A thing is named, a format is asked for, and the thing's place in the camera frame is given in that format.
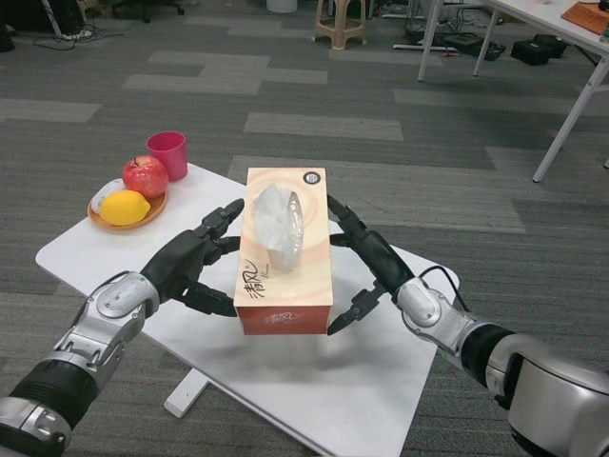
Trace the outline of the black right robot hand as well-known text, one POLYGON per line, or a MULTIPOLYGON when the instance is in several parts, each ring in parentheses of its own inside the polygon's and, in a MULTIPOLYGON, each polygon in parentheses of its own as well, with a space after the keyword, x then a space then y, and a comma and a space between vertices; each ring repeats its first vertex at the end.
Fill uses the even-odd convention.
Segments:
POLYGON ((389 293, 394 297, 401 286, 415 277, 410 267, 376 231, 368 228, 347 205, 327 195, 329 210, 338 217, 342 233, 331 234, 334 247, 350 248, 368 267, 375 278, 372 290, 363 289, 351 299, 351 307, 340 314, 330 325, 327 335, 333 335, 355 321, 361 321, 389 293))

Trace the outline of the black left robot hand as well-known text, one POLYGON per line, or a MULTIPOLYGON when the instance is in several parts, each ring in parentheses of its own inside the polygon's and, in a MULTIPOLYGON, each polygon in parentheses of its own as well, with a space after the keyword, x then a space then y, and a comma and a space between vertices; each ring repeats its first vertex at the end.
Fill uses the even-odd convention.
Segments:
POLYGON ((203 268, 240 248, 241 238, 225 233, 244 205, 244 200, 237 199, 216 208, 200 226, 179 233, 152 256, 141 274, 156 288, 162 303, 176 300, 207 315, 237 316, 233 299, 200 283, 199 278, 203 268))

